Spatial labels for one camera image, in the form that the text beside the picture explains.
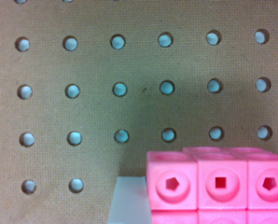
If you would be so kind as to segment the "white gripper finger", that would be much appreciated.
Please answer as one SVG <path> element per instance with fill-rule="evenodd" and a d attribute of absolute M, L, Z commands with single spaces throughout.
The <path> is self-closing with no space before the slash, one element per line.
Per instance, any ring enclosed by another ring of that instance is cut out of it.
<path fill-rule="evenodd" d="M 152 224 L 144 176 L 119 176 L 107 224 Z"/>

